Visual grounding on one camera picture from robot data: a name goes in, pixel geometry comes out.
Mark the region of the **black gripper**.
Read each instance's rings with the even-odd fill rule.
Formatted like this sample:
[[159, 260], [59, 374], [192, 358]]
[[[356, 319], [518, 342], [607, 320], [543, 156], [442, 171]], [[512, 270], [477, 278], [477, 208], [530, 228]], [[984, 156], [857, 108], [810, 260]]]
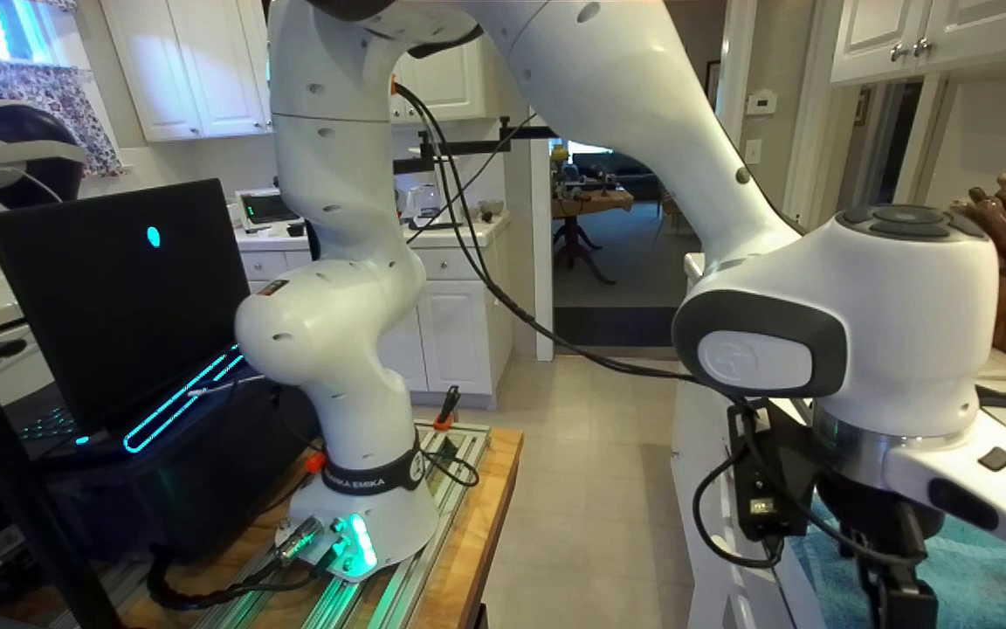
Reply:
[[839, 519], [839, 553], [857, 560], [869, 625], [935, 629], [938, 600], [917, 567], [928, 560], [926, 542], [943, 528], [943, 514], [843, 476], [826, 476], [816, 491]]

